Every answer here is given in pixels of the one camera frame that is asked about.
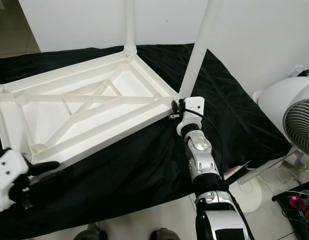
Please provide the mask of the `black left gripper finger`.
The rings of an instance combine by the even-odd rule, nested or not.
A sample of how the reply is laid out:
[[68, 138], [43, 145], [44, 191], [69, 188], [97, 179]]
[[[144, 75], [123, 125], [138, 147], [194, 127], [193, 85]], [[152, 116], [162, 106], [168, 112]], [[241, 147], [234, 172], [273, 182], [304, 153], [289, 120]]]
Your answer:
[[33, 164], [31, 163], [28, 167], [29, 176], [38, 176], [49, 171], [58, 169], [60, 162], [58, 161], [47, 161]]

